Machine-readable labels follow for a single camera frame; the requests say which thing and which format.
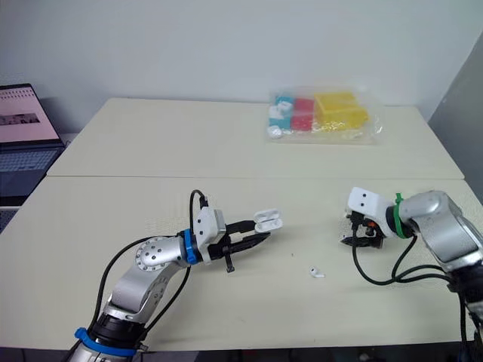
plastic bag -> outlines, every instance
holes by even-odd
[[[347,87],[295,87],[271,97],[267,135],[282,143],[374,144],[380,107],[367,92]]]

blue ring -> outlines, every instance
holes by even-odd
[[[198,263],[198,258],[195,255],[195,251],[193,250],[193,246],[191,244],[191,230],[186,229],[184,231],[184,247],[186,248],[186,255],[188,256],[186,259],[188,263],[191,265],[195,265]]]
[[[88,331],[85,328],[78,328],[74,333],[77,339],[80,339],[84,345],[96,352],[111,354],[118,357],[133,357],[136,354],[135,349],[114,348],[106,345],[100,345],[89,338]]]

laptop screen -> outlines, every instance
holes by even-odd
[[[58,140],[32,87],[0,87],[0,143]]]

small white object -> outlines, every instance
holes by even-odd
[[[273,140],[281,138],[284,134],[279,126],[270,126],[266,129],[269,137]]]
[[[278,109],[277,106],[270,106],[270,108],[269,108],[269,117],[270,118],[274,118],[274,119],[284,119],[284,116],[281,113],[281,110]]]
[[[256,232],[270,232],[283,226],[280,212],[277,209],[258,211],[254,215],[254,221]]]
[[[286,113],[289,113],[292,108],[294,107],[294,105],[290,102],[286,102],[286,101],[281,101],[279,103],[277,103],[277,109],[282,113],[282,114],[286,114]]]
[[[322,274],[315,266],[310,268],[310,275],[314,278],[325,278],[325,274]]]

yellow block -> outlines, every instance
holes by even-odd
[[[368,111],[350,92],[317,93],[314,98],[315,120],[322,130],[352,130],[369,120]]]

